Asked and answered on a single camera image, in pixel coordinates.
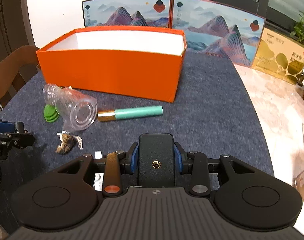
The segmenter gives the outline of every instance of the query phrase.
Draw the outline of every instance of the silver screw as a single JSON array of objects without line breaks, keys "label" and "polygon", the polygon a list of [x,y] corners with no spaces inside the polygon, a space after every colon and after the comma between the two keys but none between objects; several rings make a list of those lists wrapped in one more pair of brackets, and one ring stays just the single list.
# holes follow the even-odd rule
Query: silver screw
[{"label": "silver screw", "polygon": [[204,185],[195,185],[195,186],[192,187],[192,190],[195,193],[205,193],[205,192],[208,191],[208,187],[204,186]]}]

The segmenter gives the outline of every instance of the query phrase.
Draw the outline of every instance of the orange button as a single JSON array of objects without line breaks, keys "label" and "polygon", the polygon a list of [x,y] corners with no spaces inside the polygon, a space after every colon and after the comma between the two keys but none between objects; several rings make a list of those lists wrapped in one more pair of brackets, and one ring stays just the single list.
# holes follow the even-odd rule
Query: orange button
[{"label": "orange button", "polygon": [[118,193],[120,191],[120,188],[116,185],[110,185],[110,186],[106,186],[104,188],[104,191],[106,193]]}]

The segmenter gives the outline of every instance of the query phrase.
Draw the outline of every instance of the gold cap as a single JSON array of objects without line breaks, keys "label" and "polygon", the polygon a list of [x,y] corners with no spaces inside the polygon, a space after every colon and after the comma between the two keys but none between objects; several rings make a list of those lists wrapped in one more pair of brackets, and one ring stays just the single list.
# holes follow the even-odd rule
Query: gold cap
[{"label": "gold cap", "polygon": [[114,110],[99,111],[98,120],[99,120],[99,122],[114,121],[115,120],[115,111]]}]

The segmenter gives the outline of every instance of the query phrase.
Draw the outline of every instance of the teal cylinder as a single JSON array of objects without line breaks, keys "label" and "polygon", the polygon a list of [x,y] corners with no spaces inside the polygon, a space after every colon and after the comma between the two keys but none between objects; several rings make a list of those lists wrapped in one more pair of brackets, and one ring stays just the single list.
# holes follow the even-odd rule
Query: teal cylinder
[{"label": "teal cylinder", "polygon": [[163,108],[162,106],[144,106],[144,107],[134,107],[134,108],[125,108],[125,109],[116,109],[115,110],[115,119],[130,119],[138,117],[147,117],[162,115]]}]

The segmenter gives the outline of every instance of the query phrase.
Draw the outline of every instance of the marble table surface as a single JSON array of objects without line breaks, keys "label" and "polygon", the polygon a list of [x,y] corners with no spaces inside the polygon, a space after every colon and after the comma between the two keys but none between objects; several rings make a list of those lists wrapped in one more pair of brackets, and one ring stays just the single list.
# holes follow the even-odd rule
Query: marble table surface
[{"label": "marble table surface", "polygon": [[[274,175],[292,185],[304,170],[303,88],[247,67],[235,68],[260,120]],[[294,227],[304,234],[304,203]]]}]

